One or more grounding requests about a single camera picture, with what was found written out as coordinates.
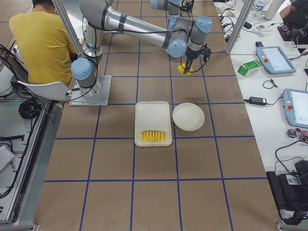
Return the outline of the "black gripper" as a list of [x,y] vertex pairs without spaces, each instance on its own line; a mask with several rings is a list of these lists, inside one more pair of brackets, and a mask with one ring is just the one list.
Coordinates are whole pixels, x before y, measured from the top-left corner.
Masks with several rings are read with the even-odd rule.
[[190,47],[187,47],[185,55],[186,55],[186,62],[185,62],[185,66],[183,68],[183,73],[184,74],[188,74],[190,71],[193,71],[192,68],[192,62],[194,59],[196,59],[199,54],[200,54],[200,50],[192,50]]

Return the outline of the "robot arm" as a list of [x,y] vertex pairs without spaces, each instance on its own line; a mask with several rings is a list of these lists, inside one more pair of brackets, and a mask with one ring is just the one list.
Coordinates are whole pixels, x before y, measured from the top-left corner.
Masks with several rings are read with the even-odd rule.
[[207,62],[211,55],[211,49],[205,43],[212,26],[209,17],[202,15],[196,20],[181,17],[180,0],[153,0],[151,7],[168,12],[166,29],[114,10],[110,0],[79,1],[80,11],[88,23],[82,47],[84,55],[93,59],[100,57],[103,33],[115,33],[162,47],[174,58],[185,55],[186,62],[180,65],[184,74],[192,72],[193,60],[199,55],[203,55]]
[[180,15],[180,0],[151,0],[150,4],[153,9],[167,11],[171,16]]

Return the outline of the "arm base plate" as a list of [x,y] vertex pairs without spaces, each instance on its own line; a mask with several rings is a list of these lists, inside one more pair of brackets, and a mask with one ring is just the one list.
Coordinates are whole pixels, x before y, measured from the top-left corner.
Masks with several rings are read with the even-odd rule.
[[79,83],[75,80],[74,91],[71,96],[70,106],[107,106],[109,101],[109,93],[111,87],[112,76],[98,76],[96,85],[85,96],[88,90],[80,88]]

